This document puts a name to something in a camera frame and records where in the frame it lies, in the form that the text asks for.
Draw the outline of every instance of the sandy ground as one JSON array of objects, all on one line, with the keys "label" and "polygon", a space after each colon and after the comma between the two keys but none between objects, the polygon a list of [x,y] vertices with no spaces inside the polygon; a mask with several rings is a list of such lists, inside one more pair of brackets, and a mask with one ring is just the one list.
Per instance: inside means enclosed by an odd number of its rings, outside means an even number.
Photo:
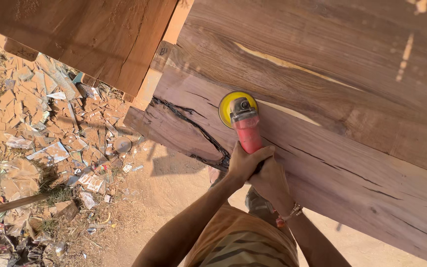
[{"label": "sandy ground", "polygon": [[[129,188],[132,199],[116,205],[115,229],[90,236],[98,246],[87,241],[87,258],[81,266],[131,266],[146,242],[167,221],[205,193],[210,186],[206,165],[171,151],[152,141],[138,147],[133,166],[144,168],[130,172],[118,188]],[[249,186],[237,191],[229,202],[246,210],[244,198]],[[423,259],[412,256],[320,214],[305,214],[329,238],[352,266],[427,267]],[[307,263],[300,253],[300,266]]]}]

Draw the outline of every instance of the forearm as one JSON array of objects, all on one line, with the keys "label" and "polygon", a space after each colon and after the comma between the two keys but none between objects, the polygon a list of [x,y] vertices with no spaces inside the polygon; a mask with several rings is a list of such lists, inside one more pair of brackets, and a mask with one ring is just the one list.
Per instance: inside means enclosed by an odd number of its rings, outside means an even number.
[{"label": "forearm", "polygon": [[161,227],[139,253],[133,267],[178,266],[210,219],[235,192],[229,180],[226,176]]},{"label": "forearm", "polygon": [[[271,203],[282,216],[289,215],[294,207],[294,200],[289,195],[278,196]],[[293,216],[286,223],[310,267],[350,266],[347,260],[305,214]]]}]

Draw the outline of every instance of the striped shirt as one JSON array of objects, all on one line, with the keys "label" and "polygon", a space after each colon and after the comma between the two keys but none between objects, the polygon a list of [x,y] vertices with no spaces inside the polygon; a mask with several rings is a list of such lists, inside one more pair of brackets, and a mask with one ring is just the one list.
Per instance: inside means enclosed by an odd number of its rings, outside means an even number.
[{"label": "striped shirt", "polygon": [[298,251],[262,219],[223,205],[186,257],[187,267],[298,267]]}]

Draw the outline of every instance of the person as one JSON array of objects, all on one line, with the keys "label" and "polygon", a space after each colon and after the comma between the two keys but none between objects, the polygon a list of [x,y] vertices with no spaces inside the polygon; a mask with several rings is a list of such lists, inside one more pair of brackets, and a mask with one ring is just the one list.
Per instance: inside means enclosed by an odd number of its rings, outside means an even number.
[{"label": "person", "polygon": [[[186,257],[186,267],[297,267],[297,242],[310,267],[349,267],[289,194],[274,151],[267,146],[249,155],[237,142],[228,173],[161,227],[133,266],[174,267]],[[263,167],[253,174],[261,161]],[[246,197],[249,213],[227,201],[246,181],[252,185]]]}]

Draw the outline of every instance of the rubbish pile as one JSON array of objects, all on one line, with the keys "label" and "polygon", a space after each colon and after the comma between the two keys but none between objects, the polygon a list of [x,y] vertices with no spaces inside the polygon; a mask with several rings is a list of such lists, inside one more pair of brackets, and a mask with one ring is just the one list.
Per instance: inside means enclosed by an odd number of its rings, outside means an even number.
[{"label": "rubbish pile", "polygon": [[[65,198],[0,214],[0,266],[52,266],[49,255],[63,258],[67,246],[41,226],[87,213],[98,205],[94,194],[112,201],[117,174],[143,167],[123,163],[140,138],[123,124],[129,106],[120,91],[43,54],[29,62],[5,53],[3,45],[0,35],[0,204],[40,191]],[[107,222],[90,224],[88,234]]]}]

